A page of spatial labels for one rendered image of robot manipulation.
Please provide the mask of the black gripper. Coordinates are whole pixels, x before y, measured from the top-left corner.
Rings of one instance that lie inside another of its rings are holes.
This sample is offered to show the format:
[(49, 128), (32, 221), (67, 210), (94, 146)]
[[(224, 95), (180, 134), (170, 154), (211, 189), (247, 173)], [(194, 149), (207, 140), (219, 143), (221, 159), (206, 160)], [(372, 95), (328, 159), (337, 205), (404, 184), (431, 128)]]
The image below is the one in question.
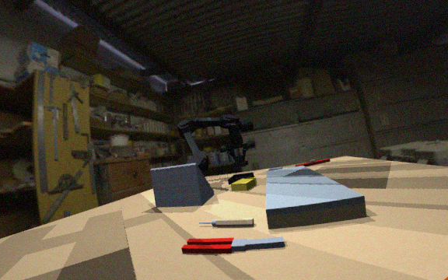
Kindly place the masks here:
[[(236, 156), (234, 149), (243, 148), (243, 161), (245, 161), (246, 151), (248, 149), (255, 148), (254, 141), (248, 141), (247, 143), (242, 144), (240, 133), (237, 135), (230, 135), (230, 140), (231, 140), (231, 144), (232, 144), (231, 146), (222, 145), (219, 150), (220, 150), (220, 152), (227, 151), (227, 153), (229, 153), (233, 158)], [(235, 160), (235, 158), (234, 158), (234, 160)]]

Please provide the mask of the yellow rectangular block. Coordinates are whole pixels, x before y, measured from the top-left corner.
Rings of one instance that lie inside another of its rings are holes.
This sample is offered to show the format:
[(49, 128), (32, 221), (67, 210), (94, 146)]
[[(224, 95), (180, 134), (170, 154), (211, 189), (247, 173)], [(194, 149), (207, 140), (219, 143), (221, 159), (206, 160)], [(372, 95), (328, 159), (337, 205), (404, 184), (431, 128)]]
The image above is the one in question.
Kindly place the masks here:
[(242, 178), (231, 184), (232, 191), (247, 191), (257, 185), (256, 177)]

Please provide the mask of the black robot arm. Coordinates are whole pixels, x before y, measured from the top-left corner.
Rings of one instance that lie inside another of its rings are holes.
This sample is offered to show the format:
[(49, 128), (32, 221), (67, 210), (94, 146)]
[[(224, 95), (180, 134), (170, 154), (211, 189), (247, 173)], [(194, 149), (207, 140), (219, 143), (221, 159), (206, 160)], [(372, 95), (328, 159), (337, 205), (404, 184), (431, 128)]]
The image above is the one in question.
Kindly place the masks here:
[[(234, 119), (236, 120), (234, 123)], [(192, 122), (193, 125), (189, 128), (189, 124)], [(188, 149), (192, 155), (192, 158), (187, 161), (187, 164), (196, 163), (199, 170), (204, 173), (208, 170), (208, 155), (205, 151), (200, 151), (194, 142), (191, 134), (198, 127), (211, 127), (219, 126), (221, 128), (229, 129), (229, 135), (237, 135), (244, 131), (249, 131), (254, 129), (253, 121), (245, 120), (240, 121), (240, 118), (232, 114), (225, 114), (221, 117), (193, 117), (187, 118), (177, 124), (182, 139), (185, 139)]]

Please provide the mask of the red spirit level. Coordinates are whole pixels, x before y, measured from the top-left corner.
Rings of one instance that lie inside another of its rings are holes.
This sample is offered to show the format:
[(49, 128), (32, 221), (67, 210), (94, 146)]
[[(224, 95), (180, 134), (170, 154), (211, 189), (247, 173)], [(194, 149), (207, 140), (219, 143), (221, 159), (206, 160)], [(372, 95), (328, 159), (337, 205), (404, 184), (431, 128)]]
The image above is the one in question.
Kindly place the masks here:
[(296, 166), (312, 166), (312, 165), (317, 165), (317, 164), (321, 164), (321, 163), (326, 163), (329, 162), (329, 159), (322, 159), (322, 160), (309, 160), (309, 163), (301, 163), (301, 164), (297, 164)]

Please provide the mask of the awl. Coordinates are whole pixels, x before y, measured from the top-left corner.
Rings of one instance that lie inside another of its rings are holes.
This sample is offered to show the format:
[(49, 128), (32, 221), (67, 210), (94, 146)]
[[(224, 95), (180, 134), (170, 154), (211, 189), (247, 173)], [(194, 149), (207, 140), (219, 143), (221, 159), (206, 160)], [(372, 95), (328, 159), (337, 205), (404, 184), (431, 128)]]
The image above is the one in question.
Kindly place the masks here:
[(251, 219), (216, 219), (212, 222), (200, 222), (199, 224), (212, 224), (217, 227), (254, 226), (254, 218)]

